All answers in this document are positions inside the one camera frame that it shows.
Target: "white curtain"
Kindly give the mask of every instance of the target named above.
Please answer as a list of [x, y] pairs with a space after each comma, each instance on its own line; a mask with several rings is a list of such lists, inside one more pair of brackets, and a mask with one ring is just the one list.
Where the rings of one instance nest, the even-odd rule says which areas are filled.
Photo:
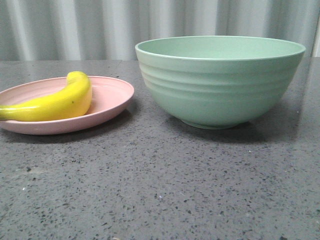
[[0, 61], [135, 60], [135, 44], [256, 36], [320, 57], [320, 0], [0, 0]]

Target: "yellow banana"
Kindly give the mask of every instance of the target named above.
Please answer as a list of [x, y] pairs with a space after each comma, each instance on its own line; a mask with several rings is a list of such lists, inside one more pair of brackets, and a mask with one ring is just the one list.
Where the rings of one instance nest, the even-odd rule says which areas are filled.
[[69, 72], [62, 90], [32, 100], [0, 105], [0, 120], [22, 122], [52, 121], [84, 115], [91, 104], [92, 85], [81, 71]]

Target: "bowl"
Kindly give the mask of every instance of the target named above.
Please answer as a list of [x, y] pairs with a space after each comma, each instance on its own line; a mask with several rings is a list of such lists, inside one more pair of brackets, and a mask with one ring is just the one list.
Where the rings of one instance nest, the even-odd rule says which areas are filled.
[[184, 123], [227, 129], [255, 119], [283, 96], [306, 48], [247, 36], [182, 36], [135, 46], [146, 88]]

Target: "plate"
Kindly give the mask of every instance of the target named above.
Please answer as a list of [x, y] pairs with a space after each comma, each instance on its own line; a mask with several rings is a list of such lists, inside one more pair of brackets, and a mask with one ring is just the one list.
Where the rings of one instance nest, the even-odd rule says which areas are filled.
[[[0, 121], [0, 127], [29, 135], [54, 135], [75, 132], [102, 124], [126, 109], [134, 95], [134, 87], [121, 79], [88, 76], [92, 84], [92, 102], [83, 116], [53, 121]], [[60, 91], [67, 77], [33, 81], [0, 92], [0, 103], [12, 105]]]

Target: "granite countertop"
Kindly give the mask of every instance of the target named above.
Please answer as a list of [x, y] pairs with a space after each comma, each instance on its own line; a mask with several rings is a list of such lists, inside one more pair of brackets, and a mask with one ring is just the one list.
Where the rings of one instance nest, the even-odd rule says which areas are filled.
[[281, 101], [232, 129], [160, 109], [137, 61], [2, 61], [0, 91], [70, 71], [119, 78], [129, 107], [90, 129], [0, 129], [1, 240], [320, 239], [320, 59]]

